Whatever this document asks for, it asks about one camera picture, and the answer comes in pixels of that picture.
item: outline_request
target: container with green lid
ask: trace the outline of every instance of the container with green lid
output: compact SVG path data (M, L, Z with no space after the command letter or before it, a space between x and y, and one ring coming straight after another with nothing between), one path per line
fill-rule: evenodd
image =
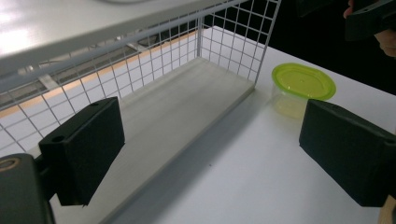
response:
M302 119L308 99L328 100L335 94L332 79L318 69L282 63L272 72L273 105L283 115Z

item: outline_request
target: white surface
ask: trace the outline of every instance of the white surface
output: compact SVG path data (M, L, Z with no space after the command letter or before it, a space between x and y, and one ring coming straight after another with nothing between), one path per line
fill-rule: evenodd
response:
M0 67L10 72L223 0L0 0Z
M330 100L393 132L396 97L268 49L256 90L132 198L109 223L373 224L299 147L301 122L269 104L272 69L296 62L330 75Z
M197 58L123 98L125 146L89 206L51 200L56 222L105 219L252 91L252 81Z

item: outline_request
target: white wire grid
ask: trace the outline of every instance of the white wire grid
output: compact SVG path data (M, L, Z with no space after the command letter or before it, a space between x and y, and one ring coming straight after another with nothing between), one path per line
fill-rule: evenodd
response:
M24 66L19 73L37 80L1 94L0 157L28 151L86 105L128 96L196 57L257 81L279 5L227 1Z

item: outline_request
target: round green lid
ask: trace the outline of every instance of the round green lid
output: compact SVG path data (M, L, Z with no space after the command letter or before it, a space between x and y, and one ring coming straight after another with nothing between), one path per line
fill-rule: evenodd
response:
M272 78L282 91L305 99L328 100L335 94L335 84L329 76L301 64L282 63L274 68Z

